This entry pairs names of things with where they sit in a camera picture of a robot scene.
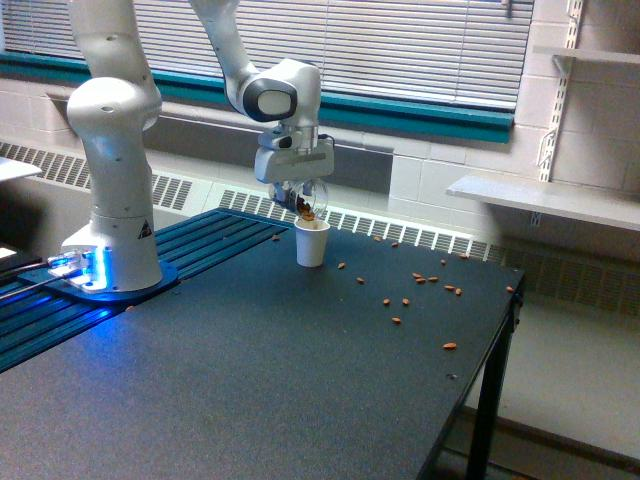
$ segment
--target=blue mounting plate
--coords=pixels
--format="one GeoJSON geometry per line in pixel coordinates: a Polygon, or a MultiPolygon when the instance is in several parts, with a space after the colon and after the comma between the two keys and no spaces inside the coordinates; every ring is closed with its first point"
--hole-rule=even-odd
{"type": "MultiPolygon", "coordinates": [[[[179,280],[188,280],[289,228],[290,224],[257,215],[211,210],[157,231],[158,256],[161,264],[177,269],[179,280]]],[[[2,282],[0,295],[20,290],[33,281],[23,276],[2,282]]],[[[0,302],[0,373],[151,296],[96,303],[92,301],[95,296],[68,295],[71,289],[79,292],[63,284],[66,285],[56,282],[52,288],[31,290],[0,302]]]]}
{"type": "MultiPolygon", "coordinates": [[[[87,293],[80,288],[74,287],[65,280],[58,280],[57,282],[50,283],[42,288],[43,290],[50,290],[55,293],[59,293],[62,296],[76,298],[84,303],[91,303],[94,305],[137,305],[160,292],[168,290],[178,283],[178,269],[176,267],[168,262],[160,261],[160,270],[162,272],[162,280],[160,280],[159,283],[152,287],[133,292],[87,293]]],[[[52,275],[49,273],[47,268],[39,268],[31,272],[23,273],[22,275],[19,275],[18,278],[25,282],[35,284],[49,280],[52,278],[52,275]]]]}

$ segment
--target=blue led light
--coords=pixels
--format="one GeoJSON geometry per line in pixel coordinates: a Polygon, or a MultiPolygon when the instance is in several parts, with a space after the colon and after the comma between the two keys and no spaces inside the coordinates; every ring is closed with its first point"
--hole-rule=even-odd
{"type": "Polygon", "coordinates": [[[98,289],[106,288],[108,284],[108,253],[106,247],[97,247],[93,257],[93,284],[98,289]]]}

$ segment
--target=wall vent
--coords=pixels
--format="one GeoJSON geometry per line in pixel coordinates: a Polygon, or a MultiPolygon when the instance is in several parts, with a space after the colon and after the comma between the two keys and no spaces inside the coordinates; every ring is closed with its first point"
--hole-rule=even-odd
{"type": "MultiPolygon", "coordinates": [[[[37,178],[42,181],[64,184],[84,190],[91,189],[89,167],[84,158],[2,142],[0,142],[0,157],[28,163],[40,168],[42,172],[37,178]]],[[[200,213],[202,211],[201,208],[195,212],[184,211],[189,194],[197,182],[198,180],[196,179],[188,179],[181,175],[154,173],[152,187],[154,206],[188,215],[200,213]]],[[[204,183],[210,189],[211,183],[204,183]]]]}
{"type": "MultiPolygon", "coordinates": [[[[260,192],[215,184],[222,189],[216,206],[293,222],[295,217],[274,206],[260,192]]],[[[450,254],[468,254],[527,272],[527,292],[569,301],[610,312],[640,316],[640,274],[480,241],[471,235],[404,222],[353,210],[330,207],[325,215],[335,228],[410,243],[450,254]]]]}
{"type": "MultiPolygon", "coordinates": [[[[39,167],[42,173],[32,177],[35,181],[84,190],[91,187],[83,158],[2,142],[0,156],[39,167]]],[[[157,171],[153,174],[153,203],[156,208],[185,216],[222,207],[285,222],[295,220],[293,214],[273,204],[263,192],[157,171]]],[[[527,271],[528,292],[640,316],[640,273],[635,268],[586,257],[567,255],[563,258],[555,252],[496,245],[461,232],[338,207],[330,207],[325,218],[337,229],[523,268],[527,271]]]]}

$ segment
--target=table leg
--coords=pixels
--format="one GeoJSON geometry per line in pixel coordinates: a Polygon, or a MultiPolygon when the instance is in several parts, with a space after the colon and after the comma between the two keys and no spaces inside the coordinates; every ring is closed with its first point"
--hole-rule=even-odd
{"type": "Polygon", "coordinates": [[[473,428],[473,440],[467,463],[467,480],[482,480],[485,478],[487,464],[489,463],[489,453],[491,452],[491,440],[498,417],[502,383],[507,368],[511,335],[514,329],[514,316],[515,312],[512,307],[498,342],[484,367],[480,401],[478,402],[478,412],[473,428]]]}

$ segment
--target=shelf bracket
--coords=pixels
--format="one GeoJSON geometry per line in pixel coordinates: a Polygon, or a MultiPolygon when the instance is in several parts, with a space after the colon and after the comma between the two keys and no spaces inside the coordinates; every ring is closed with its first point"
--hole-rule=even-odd
{"type": "MultiPolygon", "coordinates": [[[[569,31],[567,32],[567,38],[564,44],[565,48],[576,48],[577,46],[584,3],[584,0],[568,0],[567,2],[569,31]]],[[[542,137],[538,151],[538,180],[541,182],[551,181],[553,161],[556,156],[558,138],[560,137],[560,125],[562,124],[567,90],[574,63],[573,58],[561,57],[559,55],[553,55],[551,59],[560,72],[560,78],[558,79],[558,88],[556,90],[555,104],[553,106],[553,113],[551,114],[549,129],[545,136],[542,137]]],[[[540,213],[532,212],[531,226],[540,226],[541,217],[542,215],[540,213]]]]}
{"type": "Polygon", "coordinates": [[[573,68],[574,58],[562,57],[560,55],[553,55],[551,57],[553,60],[553,64],[556,66],[558,70],[560,70],[560,74],[563,77],[569,77],[571,75],[571,69],[573,68]]]}

